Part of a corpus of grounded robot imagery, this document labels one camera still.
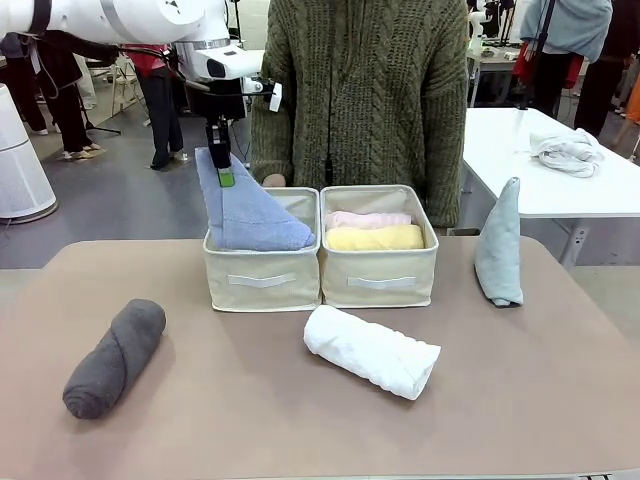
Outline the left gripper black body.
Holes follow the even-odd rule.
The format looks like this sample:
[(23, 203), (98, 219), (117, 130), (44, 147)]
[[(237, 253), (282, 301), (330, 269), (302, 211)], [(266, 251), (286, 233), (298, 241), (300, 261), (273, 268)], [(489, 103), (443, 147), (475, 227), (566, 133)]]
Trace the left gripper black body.
[(214, 80), (207, 82), (204, 95), (203, 117), (209, 125), (219, 125), (222, 120), (242, 120), (246, 117), (246, 105), (242, 93), (242, 81)]

